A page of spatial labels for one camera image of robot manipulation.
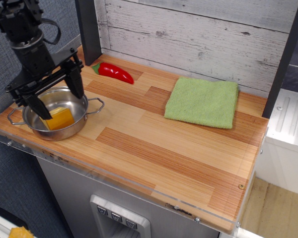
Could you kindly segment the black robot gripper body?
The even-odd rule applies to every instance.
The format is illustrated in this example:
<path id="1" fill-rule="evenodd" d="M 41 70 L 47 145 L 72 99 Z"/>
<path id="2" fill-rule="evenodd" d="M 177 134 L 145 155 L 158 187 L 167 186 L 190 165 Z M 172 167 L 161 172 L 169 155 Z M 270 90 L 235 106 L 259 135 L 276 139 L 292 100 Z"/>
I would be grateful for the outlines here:
<path id="1" fill-rule="evenodd" d="M 10 47 L 21 62 L 20 73 L 10 82 L 5 91 L 10 93 L 18 106 L 27 106 L 27 96 L 39 95 L 66 77 L 66 70 L 83 68 L 77 50 L 67 48 L 55 54 L 48 51 L 42 40 L 19 44 L 10 42 Z"/>

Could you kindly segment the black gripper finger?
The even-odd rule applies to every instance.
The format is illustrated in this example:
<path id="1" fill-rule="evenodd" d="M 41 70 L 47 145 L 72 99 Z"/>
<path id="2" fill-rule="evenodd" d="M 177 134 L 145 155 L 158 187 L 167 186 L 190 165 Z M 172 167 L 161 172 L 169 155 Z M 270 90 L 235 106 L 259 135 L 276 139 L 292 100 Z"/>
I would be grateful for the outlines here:
<path id="1" fill-rule="evenodd" d="M 78 99 L 84 95 L 83 83 L 81 78 L 81 70 L 79 67 L 72 67 L 66 70 L 65 82 L 71 93 Z"/>
<path id="2" fill-rule="evenodd" d="M 47 110 L 45 104 L 36 95 L 27 96 L 27 104 L 42 119 L 52 119 L 52 116 Z"/>

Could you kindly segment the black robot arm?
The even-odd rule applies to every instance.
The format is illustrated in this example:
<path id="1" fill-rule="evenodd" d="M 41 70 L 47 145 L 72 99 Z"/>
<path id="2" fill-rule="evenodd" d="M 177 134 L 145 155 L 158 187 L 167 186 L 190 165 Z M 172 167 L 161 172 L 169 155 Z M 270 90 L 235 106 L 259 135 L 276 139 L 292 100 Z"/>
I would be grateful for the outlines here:
<path id="1" fill-rule="evenodd" d="M 81 60 L 70 48 L 51 54 L 39 25 L 56 22 L 42 18 L 37 0 L 0 0 L 0 30 L 19 59 L 22 69 L 5 90 L 19 106 L 29 106 L 43 119 L 51 119 L 39 94 L 64 80 L 78 99 L 84 95 Z"/>

